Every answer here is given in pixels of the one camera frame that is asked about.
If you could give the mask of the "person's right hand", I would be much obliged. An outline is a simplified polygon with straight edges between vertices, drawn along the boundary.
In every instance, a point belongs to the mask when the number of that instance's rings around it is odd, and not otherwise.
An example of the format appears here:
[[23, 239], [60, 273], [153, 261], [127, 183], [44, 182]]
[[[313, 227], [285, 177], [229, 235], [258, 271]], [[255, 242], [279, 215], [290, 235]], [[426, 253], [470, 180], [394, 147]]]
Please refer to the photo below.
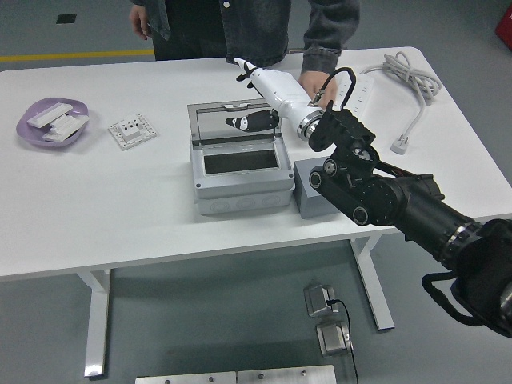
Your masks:
[[152, 37], [151, 27], [146, 8], [140, 5], [132, 5], [129, 13], [131, 29], [136, 36], [146, 41]]

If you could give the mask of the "person's left hand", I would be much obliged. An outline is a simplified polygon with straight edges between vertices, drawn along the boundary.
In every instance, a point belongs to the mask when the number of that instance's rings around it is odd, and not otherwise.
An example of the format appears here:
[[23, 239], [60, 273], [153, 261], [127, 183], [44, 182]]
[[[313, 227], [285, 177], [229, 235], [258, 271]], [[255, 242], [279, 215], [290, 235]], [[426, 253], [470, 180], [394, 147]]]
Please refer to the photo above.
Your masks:
[[[314, 98], [317, 92], [320, 91], [325, 81], [328, 79], [329, 75], [321, 72], [321, 71], [306, 71], [303, 72], [298, 82], [303, 87], [303, 89], [307, 92], [311, 99]], [[318, 105], [324, 110], [330, 101], [336, 99], [337, 96], [337, 83], [335, 80], [330, 80], [325, 88], [325, 93], [322, 96], [321, 100], [318, 102]]]

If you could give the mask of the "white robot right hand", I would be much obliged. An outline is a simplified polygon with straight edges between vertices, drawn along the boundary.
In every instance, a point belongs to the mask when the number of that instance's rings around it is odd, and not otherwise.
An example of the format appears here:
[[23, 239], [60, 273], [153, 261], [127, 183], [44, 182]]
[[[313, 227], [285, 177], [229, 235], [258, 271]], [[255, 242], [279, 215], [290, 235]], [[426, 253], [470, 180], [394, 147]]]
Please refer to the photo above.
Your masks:
[[242, 70], [237, 80], [248, 81], [247, 87], [254, 88], [280, 118], [289, 120], [302, 140], [307, 140], [314, 132], [323, 111], [313, 104], [295, 78], [287, 72], [257, 67], [242, 58], [234, 61]]

